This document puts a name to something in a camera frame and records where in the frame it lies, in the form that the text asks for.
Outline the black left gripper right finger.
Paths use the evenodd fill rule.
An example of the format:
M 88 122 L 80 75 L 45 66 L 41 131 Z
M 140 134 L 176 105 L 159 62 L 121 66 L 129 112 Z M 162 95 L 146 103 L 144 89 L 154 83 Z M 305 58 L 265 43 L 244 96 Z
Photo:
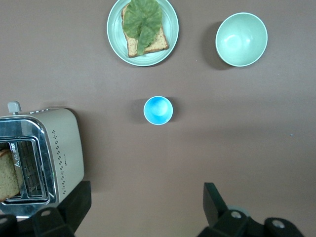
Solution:
M 203 210 L 208 226 L 200 237 L 303 237 L 290 221 L 271 217 L 260 224 L 240 210 L 229 209 L 214 183 L 203 186 Z

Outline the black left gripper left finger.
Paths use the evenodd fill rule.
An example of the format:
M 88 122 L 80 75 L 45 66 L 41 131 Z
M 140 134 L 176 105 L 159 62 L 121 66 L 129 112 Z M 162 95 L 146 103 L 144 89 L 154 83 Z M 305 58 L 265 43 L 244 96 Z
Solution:
M 2 237 L 74 237 L 91 208 L 91 184 L 81 181 L 57 206 L 39 210 L 18 221 L 13 214 L 0 216 Z

